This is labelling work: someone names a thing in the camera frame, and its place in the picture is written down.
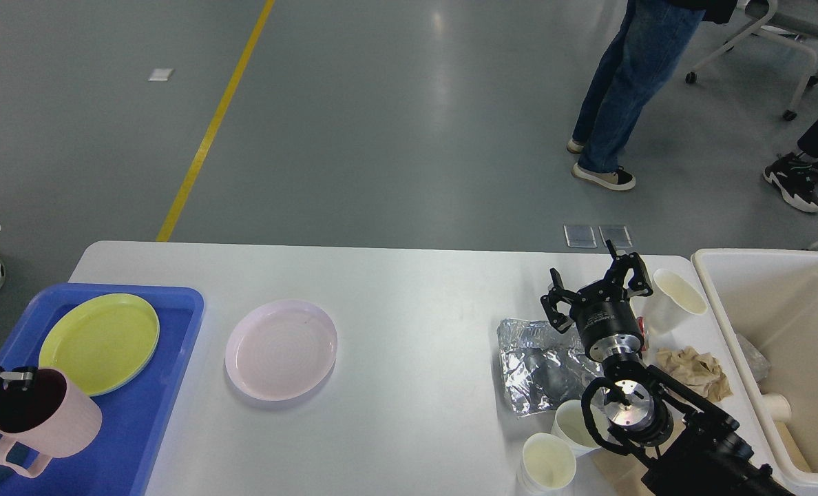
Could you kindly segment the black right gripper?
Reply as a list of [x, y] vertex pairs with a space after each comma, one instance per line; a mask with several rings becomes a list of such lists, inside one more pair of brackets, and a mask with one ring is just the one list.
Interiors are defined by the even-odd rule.
[[[598, 282], [592, 283], [592, 294], [604, 301], [582, 301], [582, 296], [564, 288], [560, 273], [550, 268], [550, 288], [539, 301], [550, 326], [564, 335], [576, 324], [583, 351], [594, 362], [619, 354], [640, 355], [644, 337], [630, 299], [648, 298], [654, 290], [647, 267], [638, 252], [619, 252], [613, 241], [605, 240], [611, 266]], [[569, 305], [570, 316], [558, 310], [558, 304]]]

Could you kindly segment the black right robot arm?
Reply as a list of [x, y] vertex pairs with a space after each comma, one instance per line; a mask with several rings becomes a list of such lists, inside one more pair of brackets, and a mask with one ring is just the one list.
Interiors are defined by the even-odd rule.
[[642, 483], [655, 495], [787, 495], [771, 465], [752, 464], [753, 448], [724, 409], [647, 364], [643, 348], [693, 313], [690, 302], [670, 316], [663, 286], [639, 254], [605, 243], [605, 275], [579, 290], [552, 283], [539, 301], [558, 333], [576, 329], [585, 357], [602, 371], [581, 395], [583, 426], [605, 450], [645, 467]]

